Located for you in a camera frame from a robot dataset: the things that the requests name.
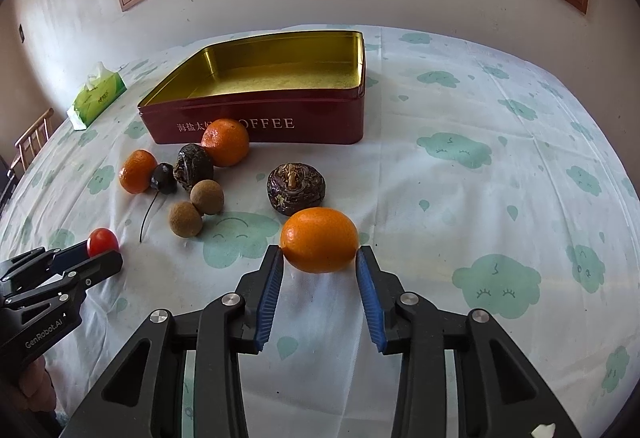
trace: white tablecloth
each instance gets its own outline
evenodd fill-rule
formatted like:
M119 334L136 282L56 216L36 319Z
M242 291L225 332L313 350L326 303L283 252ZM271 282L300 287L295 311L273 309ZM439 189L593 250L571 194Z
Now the white tablecloth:
M620 160L576 98L530 63L435 34L347 28L366 39L364 139L252 145L218 172L229 222L207 222L192 240L168 227L170 204L187 199L180 189L158 198L138 243L152 193L129 195L116 174L137 148L175 162L179 146L156 145L136 105L182 60L229 36L129 63L120 71L128 91L85 132L67 121L46 144L0 220L0 257L109 227L124 258L121 274L88 291L82 325L47 353L58 409L75 410L153 309L201 309L260 265L285 220L265 176L301 161L324 175L324 205L356 223L384 270L440 309L488 309L584 438L599 436L640 373L640 209ZM286 264L271 340L240 364L252 437L390 435L399 358L370 342L353 270L308 275Z

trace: chair backrest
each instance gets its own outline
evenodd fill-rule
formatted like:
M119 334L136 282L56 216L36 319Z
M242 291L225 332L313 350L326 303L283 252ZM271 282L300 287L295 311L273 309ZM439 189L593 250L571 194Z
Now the chair backrest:
M36 158L36 155L42 150L42 147L49 139L50 126L48 121L52 116L53 108L49 108L40 115L40 118L36 120L31 127L24 132L24 135L22 135L14 144L15 148L18 150L14 163L21 163L22 169L25 172L27 171L27 167L33 159Z

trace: orange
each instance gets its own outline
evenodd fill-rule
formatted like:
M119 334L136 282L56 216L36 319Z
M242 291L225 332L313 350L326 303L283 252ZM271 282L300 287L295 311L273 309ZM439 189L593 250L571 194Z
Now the orange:
M209 124L200 145L209 153L213 165L230 167L249 152L249 133L237 120L219 118Z
M358 250L358 231L340 211L312 207L296 212L282 227L280 248L287 261L312 274L348 266Z
M129 155L120 168L118 174L120 185L128 193L143 193L151 185L151 174L156 166L158 162L149 151L137 149Z

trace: green tissue box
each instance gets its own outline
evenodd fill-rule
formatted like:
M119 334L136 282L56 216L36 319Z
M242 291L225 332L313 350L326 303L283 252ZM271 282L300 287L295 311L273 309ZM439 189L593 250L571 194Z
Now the green tissue box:
M89 76L66 116L76 131L86 129L126 89L118 72L110 72L98 63L97 75Z

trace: red cherry tomato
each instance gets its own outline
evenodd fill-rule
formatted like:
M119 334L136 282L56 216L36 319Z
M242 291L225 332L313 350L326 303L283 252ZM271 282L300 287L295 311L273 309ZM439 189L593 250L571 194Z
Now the red cherry tomato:
M86 240L86 252L90 258L107 250L119 250L118 238L108 228L96 228Z

